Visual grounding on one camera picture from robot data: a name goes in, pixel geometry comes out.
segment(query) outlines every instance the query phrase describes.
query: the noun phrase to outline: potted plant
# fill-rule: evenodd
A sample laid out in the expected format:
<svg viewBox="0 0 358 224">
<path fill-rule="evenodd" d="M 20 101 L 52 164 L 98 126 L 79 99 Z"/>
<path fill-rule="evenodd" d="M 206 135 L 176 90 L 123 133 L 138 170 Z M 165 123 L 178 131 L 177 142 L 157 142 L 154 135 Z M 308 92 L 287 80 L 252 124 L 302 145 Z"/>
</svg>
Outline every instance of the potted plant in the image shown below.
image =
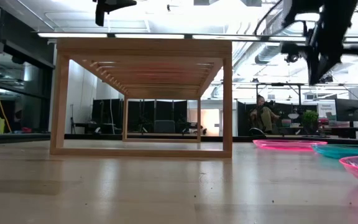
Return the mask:
<svg viewBox="0 0 358 224">
<path fill-rule="evenodd" d="M 318 130 L 318 114 L 315 111 L 305 111 L 302 115 L 302 125 L 306 133 L 314 134 Z"/>
</svg>

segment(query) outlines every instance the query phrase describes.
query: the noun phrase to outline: computer monitor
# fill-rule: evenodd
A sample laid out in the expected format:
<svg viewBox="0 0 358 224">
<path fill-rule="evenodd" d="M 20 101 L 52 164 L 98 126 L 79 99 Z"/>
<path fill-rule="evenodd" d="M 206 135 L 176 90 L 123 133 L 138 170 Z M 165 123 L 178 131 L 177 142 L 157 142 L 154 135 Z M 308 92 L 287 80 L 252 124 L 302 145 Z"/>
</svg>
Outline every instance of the computer monitor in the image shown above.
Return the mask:
<svg viewBox="0 0 358 224">
<path fill-rule="evenodd" d="M 335 99 L 337 121 L 358 121 L 358 100 Z"/>
</svg>

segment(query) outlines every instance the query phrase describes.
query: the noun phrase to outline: ceiling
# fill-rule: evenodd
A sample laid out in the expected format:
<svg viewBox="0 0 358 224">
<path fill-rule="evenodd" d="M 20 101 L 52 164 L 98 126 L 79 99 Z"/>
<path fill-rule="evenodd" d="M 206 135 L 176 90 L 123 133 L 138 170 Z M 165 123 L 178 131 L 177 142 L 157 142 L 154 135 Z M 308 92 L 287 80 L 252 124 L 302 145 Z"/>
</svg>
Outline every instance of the ceiling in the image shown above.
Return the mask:
<svg viewBox="0 0 358 224">
<path fill-rule="evenodd" d="M 277 0 L 263 0 L 261 7 L 248 7 L 241 0 L 139 0 L 136 6 L 116 10 L 106 15 L 105 27 L 94 23 L 96 4 L 92 0 L 0 0 L 0 6 L 38 32 L 112 32 L 112 33 L 181 33 L 181 34 L 252 34 L 256 23 Z M 259 33 L 278 30 L 281 19 L 278 6 Z M 293 24 L 279 35 L 300 35 L 301 24 Z M 358 13 L 352 18 L 347 35 L 358 36 Z M 233 42 L 233 82 L 307 83 L 306 63 L 299 60 L 287 64 L 277 44 L 261 42 Z M 332 70 L 336 83 L 358 83 L 358 58 L 344 56 L 343 64 Z M 204 94 L 205 98 L 219 98 L 222 93 L 220 71 Z M 254 89 L 233 85 L 234 97 L 255 95 Z M 274 90 L 289 95 L 293 90 Z"/>
</svg>

